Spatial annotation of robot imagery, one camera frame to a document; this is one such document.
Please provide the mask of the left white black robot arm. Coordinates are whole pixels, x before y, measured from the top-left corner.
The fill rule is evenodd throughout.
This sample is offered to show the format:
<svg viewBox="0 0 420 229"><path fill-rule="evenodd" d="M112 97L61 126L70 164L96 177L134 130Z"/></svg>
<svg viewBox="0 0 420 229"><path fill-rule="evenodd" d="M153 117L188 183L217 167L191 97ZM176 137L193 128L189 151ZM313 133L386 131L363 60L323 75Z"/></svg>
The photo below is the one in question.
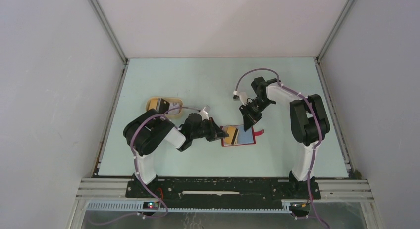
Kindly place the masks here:
<svg viewBox="0 0 420 229"><path fill-rule="evenodd" d="M133 153L134 175L140 181L137 190L148 198L157 190L153 181L157 176L153 152L163 141L183 152L192 145L193 140L204 138L213 142L227 138L229 134L205 110L190 113L178 127L164 114L151 109L126 125L123 136Z"/></svg>

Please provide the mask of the red leather card holder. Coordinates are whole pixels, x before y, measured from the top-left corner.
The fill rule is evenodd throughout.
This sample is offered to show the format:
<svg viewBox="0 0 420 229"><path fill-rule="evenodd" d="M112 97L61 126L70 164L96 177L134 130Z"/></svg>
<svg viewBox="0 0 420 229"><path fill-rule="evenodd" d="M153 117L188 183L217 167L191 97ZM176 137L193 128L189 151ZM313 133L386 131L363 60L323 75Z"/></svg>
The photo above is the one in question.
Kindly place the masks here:
<svg viewBox="0 0 420 229"><path fill-rule="evenodd" d="M251 127L251 129L249 129L247 132L245 132L243 130L243 125L234 125L234 126L239 129L239 133L238 133L238 137L237 137L237 144L233 145L233 146L255 145L256 144L256 138L265 133L264 129L255 131L254 128ZM224 139L221 140L222 147L233 147L233 146L225 146L224 143L223 143L223 140Z"/></svg>

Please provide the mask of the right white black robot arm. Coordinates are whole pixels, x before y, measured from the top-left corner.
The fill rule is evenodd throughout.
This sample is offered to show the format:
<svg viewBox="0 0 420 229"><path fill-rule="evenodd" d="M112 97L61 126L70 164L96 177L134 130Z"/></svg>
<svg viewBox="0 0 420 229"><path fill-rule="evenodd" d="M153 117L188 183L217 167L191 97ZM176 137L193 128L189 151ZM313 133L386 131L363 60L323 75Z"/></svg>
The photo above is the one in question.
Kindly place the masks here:
<svg viewBox="0 0 420 229"><path fill-rule="evenodd" d="M302 145L291 170L288 192L294 198L303 197L313 177L317 151L327 133L330 123L318 94L304 96L286 87L278 79L255 78L251 87L255 98L248 98L244 92L234 90L233 98L241 101L239 110L243 117L244 131L252 128L261 118L262 112L271 104L284 103L289 107L290 126L294 139Z"/></svg>

